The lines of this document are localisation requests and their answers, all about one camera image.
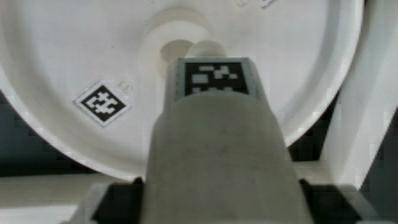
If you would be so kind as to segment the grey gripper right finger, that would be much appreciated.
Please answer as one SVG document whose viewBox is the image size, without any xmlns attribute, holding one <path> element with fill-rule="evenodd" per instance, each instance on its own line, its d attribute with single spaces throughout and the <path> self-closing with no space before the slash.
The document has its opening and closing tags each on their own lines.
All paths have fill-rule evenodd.
<svg viewBox="0 0 398 224">
<path fill-rule="evenodd" d="M 378 224 L 376 209 L 349 185 L 310 184 L 298 180 L 314 224 Z"/>
</svg>

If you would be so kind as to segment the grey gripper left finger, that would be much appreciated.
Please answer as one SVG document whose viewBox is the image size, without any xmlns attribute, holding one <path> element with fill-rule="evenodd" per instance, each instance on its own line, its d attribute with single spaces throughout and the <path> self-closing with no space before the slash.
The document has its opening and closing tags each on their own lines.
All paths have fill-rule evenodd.
<svg viewBox="0 0 398 224">
<path fill-rule="evenodd" d="M 67 221 L 60 224 L 140 224 L 143 180 L 101 183 L 88 189 Z"/>
</svg>

